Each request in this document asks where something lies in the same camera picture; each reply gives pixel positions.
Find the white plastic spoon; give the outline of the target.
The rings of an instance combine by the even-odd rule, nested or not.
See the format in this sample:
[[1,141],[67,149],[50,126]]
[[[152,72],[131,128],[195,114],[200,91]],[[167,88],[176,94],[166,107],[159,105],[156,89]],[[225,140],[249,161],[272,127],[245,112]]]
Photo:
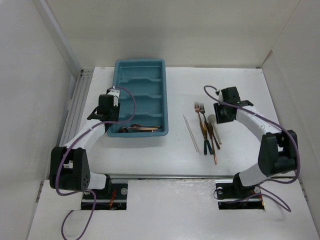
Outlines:
[[213,126],[213,130],[216,134],[216,137],[217,137],[217,141],[218,143],[221,145],[222,144],[222,141],[221,141],[221,138],[220,138],[220,135],[219,135],[219,132],[218,132],[218,128],[217,128],[217,119],[216,119],[216,115],[215,114],[210,114],[208,116],[208,120],[209,122],[212,124]]

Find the copper fork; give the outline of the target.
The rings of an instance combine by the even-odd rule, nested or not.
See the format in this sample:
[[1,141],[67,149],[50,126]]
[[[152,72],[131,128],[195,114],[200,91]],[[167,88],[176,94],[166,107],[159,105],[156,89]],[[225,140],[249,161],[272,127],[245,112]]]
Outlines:
[[203,103],[200,103],[199,104],[199,107],[200,107],[200,113],[203,115],[203,118],[204,118],[204,124],[205,124],[205,127],[207,129],[207,132],[210,134],[210,128],[208,127],[208,122],[207,122],[207,119],[206,119],[206,116],[205,116],[205,107],[204,107],[204,104]]
[[201,129],[202,135],[203,135],[204,139],[207,139],[208,138],[208,134],[206,132],[205,125],[204,125],[204,123],[202,121],[202,118],[201,118],[201,108],[200,108],[200,103],[199,102],[195,102],[194,103],[194,110],[198,115],[198,120],[199,120],[199,125],[200,125],[200,129]]

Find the dark wooden spoon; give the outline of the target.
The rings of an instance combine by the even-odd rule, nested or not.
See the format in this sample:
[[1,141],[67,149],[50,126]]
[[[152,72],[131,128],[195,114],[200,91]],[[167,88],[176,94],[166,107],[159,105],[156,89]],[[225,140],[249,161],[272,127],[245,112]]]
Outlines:
[[131,128],[155,128],[155,129],[159,129],[161,126],[160,125],[152,125],[152,126],[143,126],[143,125],[140,125],[140,124],[132,124],[130,126]]

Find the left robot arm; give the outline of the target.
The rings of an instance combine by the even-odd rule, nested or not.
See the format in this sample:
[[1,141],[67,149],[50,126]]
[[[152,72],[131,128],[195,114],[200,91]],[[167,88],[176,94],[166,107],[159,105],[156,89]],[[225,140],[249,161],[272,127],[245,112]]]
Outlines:
[[110,176],[90,171],[87,153],[119,119],[119,90],[101,94],[98,106],[87,117],[78,134],[64,146],[51,151],[49,183],[53,189],[86,192],[94,190],[100,198],[111,195]]

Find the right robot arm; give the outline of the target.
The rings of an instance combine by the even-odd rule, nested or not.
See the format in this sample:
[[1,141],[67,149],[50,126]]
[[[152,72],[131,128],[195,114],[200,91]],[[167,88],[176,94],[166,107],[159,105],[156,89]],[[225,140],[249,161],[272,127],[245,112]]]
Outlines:
[[257,163],[233,177],[231,190],[235,196],[243,197],[251,187],[275,175],[300,172],[298,137],[293,130],[286,130],[262,116],[253,103],[241,100],[235,86],[217,90],[216,95],[216,122],[222,124],[237,121],[260,142]]

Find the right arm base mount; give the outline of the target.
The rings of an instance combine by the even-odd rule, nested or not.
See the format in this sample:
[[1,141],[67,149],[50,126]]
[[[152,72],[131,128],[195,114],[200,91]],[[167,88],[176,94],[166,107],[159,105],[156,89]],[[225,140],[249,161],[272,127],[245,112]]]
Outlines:
[[264,210],[261,189],[258,186],[236,190],[231,182],[218,181],[213,192],[219,210]]

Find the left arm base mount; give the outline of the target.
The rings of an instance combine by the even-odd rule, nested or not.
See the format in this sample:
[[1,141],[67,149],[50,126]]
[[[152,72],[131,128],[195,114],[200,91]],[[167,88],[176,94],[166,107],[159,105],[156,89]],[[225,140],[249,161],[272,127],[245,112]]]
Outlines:
[[107,177],[104,189],[94,189],[96,203],[94,209],[99,211],[125,211],[127,209],[128,181]]

